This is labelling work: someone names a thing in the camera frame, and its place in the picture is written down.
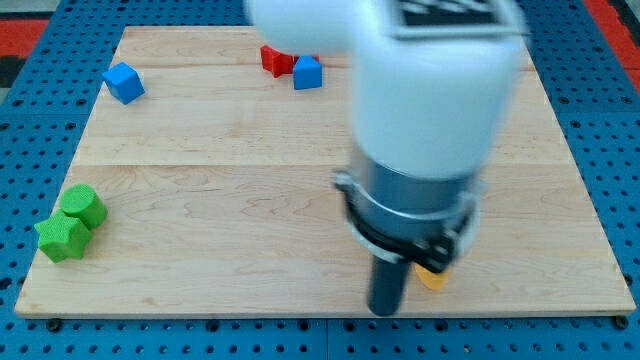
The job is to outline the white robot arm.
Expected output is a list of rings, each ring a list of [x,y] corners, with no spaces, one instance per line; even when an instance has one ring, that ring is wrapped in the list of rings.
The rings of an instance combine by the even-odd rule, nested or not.
[[[512,1],[249,1],[251,23],[295,55],[352,62],[350,167],[335,176],[358,241],[440,273],[477,224],[477,175],[523,59]]]

